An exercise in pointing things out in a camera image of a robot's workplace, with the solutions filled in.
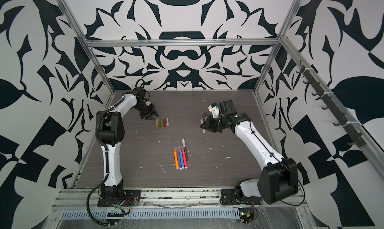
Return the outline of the dark red marker pen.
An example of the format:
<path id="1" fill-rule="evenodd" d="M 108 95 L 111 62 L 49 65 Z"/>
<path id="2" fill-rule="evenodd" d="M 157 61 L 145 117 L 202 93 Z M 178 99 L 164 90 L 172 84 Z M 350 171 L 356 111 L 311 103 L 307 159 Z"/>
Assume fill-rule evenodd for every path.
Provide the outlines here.
<path id="1" fill-rule="evenodd" d="M 186 161 L 188 161 L 189 160 L 188 152 L 187 152 L 187 148 L 185 146 L 184 146 L 184 152 L 185 152 Z"/>

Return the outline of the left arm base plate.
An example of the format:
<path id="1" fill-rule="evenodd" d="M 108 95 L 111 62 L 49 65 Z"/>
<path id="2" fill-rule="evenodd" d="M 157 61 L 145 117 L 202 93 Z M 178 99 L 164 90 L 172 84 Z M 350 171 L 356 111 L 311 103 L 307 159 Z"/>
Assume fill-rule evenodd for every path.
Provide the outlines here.
<path id="1" fill-rule="evenodd" d="M 141 200 L 141 190 L 124 190 L 124 192 L 103 192 L 99 197 L 98 207 L 113 207 L 118 204 L 122 207 L 137 205 Z"/>

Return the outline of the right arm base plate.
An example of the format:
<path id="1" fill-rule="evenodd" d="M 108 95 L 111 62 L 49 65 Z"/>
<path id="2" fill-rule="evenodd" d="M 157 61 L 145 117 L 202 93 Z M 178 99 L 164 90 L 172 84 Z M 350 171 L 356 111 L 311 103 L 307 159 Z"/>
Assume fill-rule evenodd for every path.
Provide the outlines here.
<path id="1" fill-rule="evenodd" d="M 261 205 L 262 200 L 261 197 L 246 197 L 240 187 L 221 189 L 220 204 L 224 206 Z"/>

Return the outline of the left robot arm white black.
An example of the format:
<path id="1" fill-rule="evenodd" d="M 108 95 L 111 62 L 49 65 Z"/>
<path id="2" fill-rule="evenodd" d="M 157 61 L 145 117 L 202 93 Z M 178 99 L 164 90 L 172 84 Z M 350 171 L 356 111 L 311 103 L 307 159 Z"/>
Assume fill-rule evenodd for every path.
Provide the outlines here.
<path id="1" fill-rule="evenodd" d="M 140 113 L 141 119 L 155 120 L 159 117 L 147 95 L 149 93 L 143 87 L 135 87 L 125 92 L 110 108 L 97 113 L 95 136 L 103 152 L 104 179 L 100 188 L 104 198 L 121 199 L 125 196 L 120 169 L 120 147 L 125 137 L 123 117 L 132 108 Z"/>

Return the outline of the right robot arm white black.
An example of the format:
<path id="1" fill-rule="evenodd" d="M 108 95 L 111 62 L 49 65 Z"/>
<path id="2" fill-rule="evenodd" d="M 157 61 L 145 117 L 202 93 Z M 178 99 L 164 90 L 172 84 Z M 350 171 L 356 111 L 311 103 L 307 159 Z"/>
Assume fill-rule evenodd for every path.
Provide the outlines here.
<path id="1" fill-rule="evenodd" d="M 292 158 L 278 153 L 257 131 L 245 113 L 239 113 L 231 100 L 213 103 L 201 128 L 213 133 L 231 130 L 249 149 L 262 172 L 258 179 L 240 183 L 245 198 L 261 198 L 269 205 L 293 196 L 299 191 L 298 165 Z"/>

